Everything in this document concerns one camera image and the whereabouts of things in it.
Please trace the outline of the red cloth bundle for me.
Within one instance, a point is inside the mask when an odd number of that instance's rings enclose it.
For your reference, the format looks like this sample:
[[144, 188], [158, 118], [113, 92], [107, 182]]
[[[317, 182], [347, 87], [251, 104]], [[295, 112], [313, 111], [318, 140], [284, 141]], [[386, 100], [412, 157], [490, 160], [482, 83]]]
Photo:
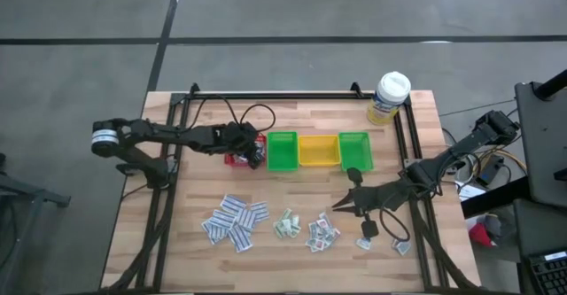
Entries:
[[469, 230], [470, 240], [486, 247], [493, 247], [493, 241], [489, 237], [485, 226], [482, 223], [473, 225]]

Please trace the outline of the white paper sheet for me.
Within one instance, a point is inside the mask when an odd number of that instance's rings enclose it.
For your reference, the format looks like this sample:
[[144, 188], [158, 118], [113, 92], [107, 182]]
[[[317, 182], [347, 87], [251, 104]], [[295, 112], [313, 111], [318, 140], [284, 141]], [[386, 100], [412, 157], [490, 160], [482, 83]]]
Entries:
[[465, 185], [464, 183], [458, 182], [456, 184], [457, 194], [461, 202], [485, 194], [485, 190], [472, 185]]

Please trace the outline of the green plastic basket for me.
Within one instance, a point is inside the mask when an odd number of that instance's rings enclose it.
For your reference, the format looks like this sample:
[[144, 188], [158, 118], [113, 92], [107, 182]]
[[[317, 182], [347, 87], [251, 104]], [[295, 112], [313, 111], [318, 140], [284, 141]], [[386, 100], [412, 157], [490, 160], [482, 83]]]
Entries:
[[297, 171], [299, 168], [298, 134], [295, 131], [269, 132], [267, 140], [268, 171]]
[[342, 132], [338, 134], [341, 168], [354, 167], [361, 172], [374, 168], [372, 149], [367, 132]]

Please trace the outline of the black pole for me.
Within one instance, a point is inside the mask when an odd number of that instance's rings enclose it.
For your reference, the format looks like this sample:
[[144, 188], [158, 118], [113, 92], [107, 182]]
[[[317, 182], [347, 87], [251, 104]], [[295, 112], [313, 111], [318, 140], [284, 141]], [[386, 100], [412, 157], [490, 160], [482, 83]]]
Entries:
[[557, 92], [567, 88], [567, 69], [544, 83], [534, 83], [534, 95], [542, 101], [550, 101]]

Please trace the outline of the grey side table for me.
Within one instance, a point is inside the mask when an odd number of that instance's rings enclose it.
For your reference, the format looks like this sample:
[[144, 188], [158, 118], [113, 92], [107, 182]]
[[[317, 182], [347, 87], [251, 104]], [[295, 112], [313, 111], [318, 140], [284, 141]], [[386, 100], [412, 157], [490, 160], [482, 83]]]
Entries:
[[567, 181], [555, 179], [567, 169], [567, 89], [543, 101], [532, 85], [518, 83], [515, 94], [532, 199], [567, 207]]

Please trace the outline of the black power supply box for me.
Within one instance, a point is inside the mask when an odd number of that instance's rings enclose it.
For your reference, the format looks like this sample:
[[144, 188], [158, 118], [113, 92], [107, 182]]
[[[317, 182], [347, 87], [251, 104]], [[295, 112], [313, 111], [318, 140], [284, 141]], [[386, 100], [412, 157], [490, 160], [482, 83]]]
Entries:
[[476, 182], [488, 186], [504, 166], [505, 159], [502, 156], [490, 155], [481, 164]]

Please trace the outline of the red plastic basket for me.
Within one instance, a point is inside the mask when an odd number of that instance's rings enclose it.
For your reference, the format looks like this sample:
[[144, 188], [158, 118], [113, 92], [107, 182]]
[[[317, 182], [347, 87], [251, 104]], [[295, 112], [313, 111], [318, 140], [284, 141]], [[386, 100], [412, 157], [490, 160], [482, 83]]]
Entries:
[[[258, 147], [264, 147], [266, 149], [267, 138], [263, 134], [259, 134], [256, 138], [255, 143], [256, 143], [257, 148]], [[234, 154], [226, 153], [224, 155], [224, 164], [231, 166], [231, 167], [248, 167], [248, 163], [246, 165], [235, 164], [234, 160], [233, 160], [233, 156], [234, 156]]]

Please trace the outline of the yellow plastic basket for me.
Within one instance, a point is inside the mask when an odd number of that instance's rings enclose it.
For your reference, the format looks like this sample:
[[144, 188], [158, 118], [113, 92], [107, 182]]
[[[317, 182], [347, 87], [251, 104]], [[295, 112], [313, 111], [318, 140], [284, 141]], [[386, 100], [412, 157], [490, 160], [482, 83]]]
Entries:
[[299, 164], [333, 167], [341, 163], [337, 135], [299, 136]]

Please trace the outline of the black stand legs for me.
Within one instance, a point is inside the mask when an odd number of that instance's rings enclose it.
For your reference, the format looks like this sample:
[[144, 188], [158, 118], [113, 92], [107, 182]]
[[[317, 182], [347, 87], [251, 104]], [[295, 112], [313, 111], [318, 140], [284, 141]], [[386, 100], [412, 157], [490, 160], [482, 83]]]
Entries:
[[[0, 152], [0, 231], [4, 223], [4, 212], [10, 215], [12, 228], [12, 244], [5, 256], [0, 260], [0, 295], [9, 295], [16, 273], [21, 266], [23, 251], [32, 235], [33, 227], [45, 202], [57, 207], [66, 208], [71, 197], [60, 195], [52, 190], [22, 182], [10, 177], [4, 171], [6, 156]], [[19, 223], [15, 202], [27, 203], [27, 215]]]

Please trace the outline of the dark grey desk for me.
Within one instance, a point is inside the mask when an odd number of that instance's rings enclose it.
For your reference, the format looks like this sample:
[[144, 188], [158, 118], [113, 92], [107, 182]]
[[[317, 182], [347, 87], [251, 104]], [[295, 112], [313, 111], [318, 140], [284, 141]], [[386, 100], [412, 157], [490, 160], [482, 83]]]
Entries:
[[520, 290], [537, 295], [530, 278], [528, 257], [567, 251], [567, 209], [517, 199], [513, 202], [516, 217], [520, 263], [517, 265]]

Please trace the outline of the black keyboard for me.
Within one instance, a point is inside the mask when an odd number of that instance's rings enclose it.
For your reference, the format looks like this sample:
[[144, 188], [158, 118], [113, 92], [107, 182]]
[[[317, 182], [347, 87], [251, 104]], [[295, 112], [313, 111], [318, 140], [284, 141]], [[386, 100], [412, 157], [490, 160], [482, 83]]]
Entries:
[[537, 295], [567, 295], [567, 251], [531, 255], [528, 268]]

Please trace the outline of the black metal bar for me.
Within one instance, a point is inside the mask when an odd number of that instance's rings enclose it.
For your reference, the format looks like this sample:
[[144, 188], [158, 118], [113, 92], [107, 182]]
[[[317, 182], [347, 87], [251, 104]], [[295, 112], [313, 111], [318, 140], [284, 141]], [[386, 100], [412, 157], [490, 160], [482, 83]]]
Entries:
[[463, 216], [469, 219], [493, 209], [508, 206], [518, 198], [531, 198], [528, 176], [464, 200], [461, 202]]

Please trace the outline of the Lysol wipes canister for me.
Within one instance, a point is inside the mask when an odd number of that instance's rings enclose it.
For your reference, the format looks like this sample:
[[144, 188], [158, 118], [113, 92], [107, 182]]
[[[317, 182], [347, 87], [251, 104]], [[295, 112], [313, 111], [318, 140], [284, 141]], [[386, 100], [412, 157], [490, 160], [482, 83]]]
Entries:
[[410, 91], [411, 81], [405, 74], [397, 71], [384, 74], [368, 106], [368, 120], [376, 125], [389, 123], [405, 103]]

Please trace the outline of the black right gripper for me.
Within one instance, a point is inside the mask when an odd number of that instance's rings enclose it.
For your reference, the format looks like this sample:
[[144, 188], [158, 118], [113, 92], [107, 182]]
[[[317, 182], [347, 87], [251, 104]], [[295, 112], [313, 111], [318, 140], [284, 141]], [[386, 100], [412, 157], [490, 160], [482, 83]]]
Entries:
[[332, 206], [333, 212], [352, 213], [354, 216], [363, 217], [362, 234], [366, 238], [372, 238], [378, 235], [378, 228], [377, 223], [370, 219], [369, 214], [373, 210], [378, 210], [378, 219], [385, 231], [391, 237], [399, 238], [384, 224], [384, 213], [388, 213], [401, 226], [406, 238], [411, 238], [407, 226], [392, 214], [392, 211], [396, 211], [408, 199], [408, 190], [403, 189], [402, 181], [389, 182], [380, 186], [362, 186], [362, 174], [359, 169], [351, 167], [346, 172], [354, 187]]

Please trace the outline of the grey cloth bundle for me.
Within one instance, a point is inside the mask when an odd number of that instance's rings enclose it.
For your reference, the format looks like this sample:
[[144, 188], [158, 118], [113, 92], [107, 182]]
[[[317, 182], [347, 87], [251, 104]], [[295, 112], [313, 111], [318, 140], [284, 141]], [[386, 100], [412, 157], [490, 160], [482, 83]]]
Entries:
[[502, 237], [502, 222], [498, 215], [488, 213], [484, 218], [484, 226], [487, 235], [491, 239], [500, 239]]

